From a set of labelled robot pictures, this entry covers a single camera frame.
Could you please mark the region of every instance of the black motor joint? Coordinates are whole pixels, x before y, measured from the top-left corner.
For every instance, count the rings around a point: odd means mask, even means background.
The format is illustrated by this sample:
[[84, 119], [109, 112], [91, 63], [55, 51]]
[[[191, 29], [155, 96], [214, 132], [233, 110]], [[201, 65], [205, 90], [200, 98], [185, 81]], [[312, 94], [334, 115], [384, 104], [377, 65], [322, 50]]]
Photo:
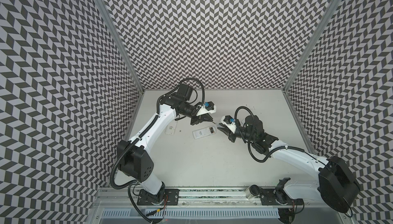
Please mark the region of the black motor joint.
[[[121, 140], [117, 145], [117, 156], [119, 156], [129, 142]], [[143, 146], [134, 147], [120, 161], [118, 169], [126, 176], [135, 178], [138, 182], [144, 182], [153, 171], [154, 163]]]
[[240, 131], [247, 141], [252, 142], [251, 146], [260, 154], [266, 155], [269, 152], [269, 147], [273, 142], [278, 140], [268, 133], [265, 133], [263, 129], [263, 123], [259, 120], [258, 116], [254, 115], [255, 124], [253, 124], [252, 116], [247, 116], [244, 125], [241, 126], [238, 119], [233, 119], [231, 116], [225, 116], [224, 122], [226, 124], [231, 124], [234, 122], [236, 124], [235, 133], [225, 126], [225, 124], [220, 123], [221, 127], [218, 127], [220, 131], [228, 136], [231, 142], [235, 142], [236, 138], [241, 138]]
[[209, 102], [198, 102], [195, 105], [189, 104], [187, 101], [190, 100], [193, 92], [193, 88], [187, 84], [180, 83], [177, 92], [165, 95], [162, 97], [160, 104], [169, 105], [172, 109], [175, 109], [176, 114], [180, 114], [191, 118], [191, 125], [195, 125], [202, 122], [213, 122], [213, 118], [209, 113], [197, 116], [196, 113], [199, 107], [205, 106], [207, 110], [214, 109], [214, 103]]

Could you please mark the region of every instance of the black and white zigzag pattern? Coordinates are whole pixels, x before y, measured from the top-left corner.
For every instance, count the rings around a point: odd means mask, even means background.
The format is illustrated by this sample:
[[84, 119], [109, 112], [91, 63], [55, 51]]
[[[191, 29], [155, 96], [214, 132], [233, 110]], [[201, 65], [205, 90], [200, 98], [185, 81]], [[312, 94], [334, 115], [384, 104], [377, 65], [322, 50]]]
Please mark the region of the black and white zigzag pattern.
[[82, 223], [138, 92], [91, 0], [0, 12], [0, 223]]
[[330, 0], [104, 0], [146, 89], [283, 87]]
[[321, 155], [363, 184], [360, 223], [393, 223], [393, 0], [343, 0], [290, 90]]

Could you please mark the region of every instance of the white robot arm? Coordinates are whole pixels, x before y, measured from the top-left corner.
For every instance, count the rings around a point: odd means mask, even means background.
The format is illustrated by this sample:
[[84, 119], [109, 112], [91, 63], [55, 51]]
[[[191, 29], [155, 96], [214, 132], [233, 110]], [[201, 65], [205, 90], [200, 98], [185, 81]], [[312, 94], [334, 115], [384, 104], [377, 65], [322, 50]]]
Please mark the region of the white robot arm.
[[[213, 109], [208, 110], [209, 108], [209, 103], [205, 103], [201, 106], [199, 112], [196, 114], [197, 117], [204, 115], [204, 114], [209, 114], [209, 113], [215, 113], [217, 108], [215, 105], [213, 105]], [[153, 119], [157, 113], [155, 113], [148, 123], [138, 132], [136, 135], [130, 138], [129, 143], [135, 141], [135, 139], [139, 138], [139, 135], [143, 133], [143, 131], [151, 124]], [[135, 144], [136, 147], [141, 147], [143, 146], [144, 150], [150, 154], [151, 149], [154, 146], [154, 143], [158, 139], [158, 137], [161, 135], [161, 133], [165, 130], [165, 128], [168, 126], [168, 124], [176, 118], [176, 109], [171, 108], [169, 105], [162, 104], [160, 105], [160, 115], [157, 119], [157, 121], [154, 123], [154, 125], [145, 133], [142, 138]], [[146, 174], [149, 174], [149, 177], [143, 181], [140, 182], [140, 185], [147, 191], [150, 192], [153, 195], [156, 195], [159, 190], [162, 187], [162, 182], [155, 176], [155, 174], [152, 171], [152, 168], [149, 169]]]
[[[202, 88], [202, 102], [192, 105], [188, 102], [192, 92], [195, 90], [183, 82], [188, 80], [197, 81]], [[191, 118], [191, 125], [201, 122], [212, 122], [209, 115], [215, 113], [217, 108], [213, 102], [205, 102], [204, 87], [199, 80], [186, 78], [176, 86], [175, 89], [160, 96], [157, 100], [157, 111], [150, 118], [148, 123], [128, 141], [122, 140], [117, 145], [117, 160], [114, 164], [109, 182], [115, 189], [121, 189], [137, 181], [147, 192], [149, 202], [159, 204], [164, 197], [165, 185], [152, 172], [154, 163], [150, 158], [150, 152], [157, 138], [172, 120], [179, 120], [184, 117]], [[182, 118], [175, 118], [177, 115], [184, 115]], [[119, 169], [130, 181], [117, 185], [114, 177]]]
[[[243, 126], [237, 119], [237, 112], [245, 109], [250, 113]], [[263, 129], [263, 123], [253, 115], [247, 107], [239, 107], [235, 118], [224, 116], [218, 128], [224, 132], [231, 142], [242, 138], [248, 144], [248, 151], [252, 158], [260, 163], [268, 158], [276, 158], [287, 162], [313, 177], [313, 180], [298, 181], [285, 178], [275, 188], [276, 200], [286, 204], [295, 199], [309, 199], [324, 201], [334, 210], [346, 213], [356, 198], [361, 186], [345, 164], [344, 160], [333, 156], [323, 156], [307, 153], [304, 149], [292, 147], [279, 140]], [[252, 151], [253, 147], [265, 158], [257, 159]]]

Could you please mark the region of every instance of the black corrugated cable conduit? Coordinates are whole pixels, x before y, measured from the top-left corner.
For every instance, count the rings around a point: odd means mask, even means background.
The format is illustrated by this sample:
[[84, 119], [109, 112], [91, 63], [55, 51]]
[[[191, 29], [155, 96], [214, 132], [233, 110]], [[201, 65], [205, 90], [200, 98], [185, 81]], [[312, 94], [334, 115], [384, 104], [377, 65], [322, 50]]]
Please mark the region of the black corrugated cable conduit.
[[111, 187], [113, 187], [114, 189], [122, 189], [124, 187], [129, 186], [132, 181], [129, 181], [123, 185], [116, 185], [115, 183], [115, 173], [116, 173], [116, 169], [119, 166], [120, 160], [125, 156], [125, 154], [127, 154], [128, 152], [130, 152], [132, 150], [132, 148], [134, 147], [134, 145], [139, 141], [139, 138], [136, 138], [130, 145], [128, 145], [123, 153], [120, 155], [120, 157], [116, 160], [115, 164], [112, 167], [111, 170], [111, 174], [109, 175], [109, 183], [111, 185]]

